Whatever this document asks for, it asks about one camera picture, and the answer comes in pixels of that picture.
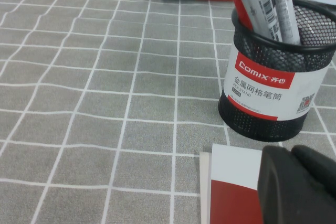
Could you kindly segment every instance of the black object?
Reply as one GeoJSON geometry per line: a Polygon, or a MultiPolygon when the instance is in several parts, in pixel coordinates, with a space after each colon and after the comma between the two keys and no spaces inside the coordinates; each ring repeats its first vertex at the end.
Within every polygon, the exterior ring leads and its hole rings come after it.
{"type": "Polygon", "coordinates": [[[336,163],[305,146],[262,151],[258,195],[264,224],[335,224],[336,163]]]}
{"type": "MultiPolygon", "coordinates": [[[[239,22],[234,10],[234,44],[238,51],[258,64],[281,71],[310,72],[328,66],[336,51],[336,16],[307,1],[293,0],[293,3],[302,45],[285,44],[250,31],[239,22]]],[[[307,116],[287,121],[257,118],[236,108],[224,91],[218,110],[233,130],[265,142],[284,141],[296,136],[307,116]]]]}

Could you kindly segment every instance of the black mesh pen holder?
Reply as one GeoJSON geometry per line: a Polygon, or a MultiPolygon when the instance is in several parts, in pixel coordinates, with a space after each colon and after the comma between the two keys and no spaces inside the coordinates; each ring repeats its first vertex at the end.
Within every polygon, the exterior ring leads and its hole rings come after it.
{"type": "MultiPolygon", "coordinates": [[[[336,51],[336,16],[308,1],[293,0],[293,3],[301,45],[277,42],[250,31],[239,22],[234,10],[234,46],[249,60],[270,69],[299,73],[327,67],[336,51]]],[[[233,104],[224,90],[218,109],[222,119],[234,131],[265,142],[284,141],[296,136],[308,113],[285,121],[263,119],[233,104]]]]}

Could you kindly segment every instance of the red label band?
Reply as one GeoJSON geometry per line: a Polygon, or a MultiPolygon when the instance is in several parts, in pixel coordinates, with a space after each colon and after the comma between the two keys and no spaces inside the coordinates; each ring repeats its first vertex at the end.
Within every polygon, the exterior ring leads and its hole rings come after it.
{"type": "Polygon", "coordinates": [[[233,100],[230,96],[227,97],[230,103],[232,103],[236,108],[240,109],[241,111],[244,111],[246,114],[255,116],[256,118],[262,118],[270,121],[277,121],[277,116],[271,116],[271,115],[263,115],[257,112],[254,112],[252,110],[249,110],[248,108],[241,106],[239,103],[237,103],[235,100],[233,100]]]}
{"type": "Polygon", "coordinates": [[[269,87],[289,89],[295,73],[264,67],[238,52],[235,68],[247,78],[269,87]]]}

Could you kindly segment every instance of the comix logo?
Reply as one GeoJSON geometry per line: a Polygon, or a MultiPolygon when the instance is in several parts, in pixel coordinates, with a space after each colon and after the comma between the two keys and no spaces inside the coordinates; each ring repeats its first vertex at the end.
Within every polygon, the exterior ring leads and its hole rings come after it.
{"type": "Polygon", "coordinates": [[[254,70],[254,69],[251,69],[249,66],[245,65],[245,63],[242,60],[239,63],[239,67],[244,69],[246,72],[252,74],[253,76],[261,78],[265,81],[277,82],[277,83],[280,83],[280,84],[283,84],[283,83],[286,82],[286,80],[283,79],[283,78],[280,79],[280,78],[277,78],[277,77],[270,77],[270,76],[267,76],[263,73],[259,73],[258,71],[254,70]]]}

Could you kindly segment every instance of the barcode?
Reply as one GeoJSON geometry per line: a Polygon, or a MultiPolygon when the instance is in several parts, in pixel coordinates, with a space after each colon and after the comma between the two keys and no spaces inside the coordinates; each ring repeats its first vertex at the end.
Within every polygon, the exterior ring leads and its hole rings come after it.
{"type": "Polygon", "coordinates": [[[268,23],[271,23],[275,19],[273,4],[271,0],[261,0],[259,1],[261,9],[265,12],[266,20],[268,23]]]}
{"type": "Polygon", "coordinates": [[[304,111],[305,109],[309,108],[310,103],[311,103],[311,101],[312,101],[314,95],[315,95],[315,93],[312,94],[312,95],[310,95],[310,96],[308,96],[308,97],[304,97],[304,98],[302,98],[302,101],[301,101],[301,103],[300,103],[300,106],[299,106],[299,108],[298,108],[297,113],[300,113],[300,112],[304,111]]]}
{"type": "Polygon", "coordinates": [[[279,36],[278,36],[279,26],[278,26],[278,22],[276,22],[272,27],[270,27],[269,30],[271,32],[272,39],[274,39],[276,41],[279,41],[279,36]]]}

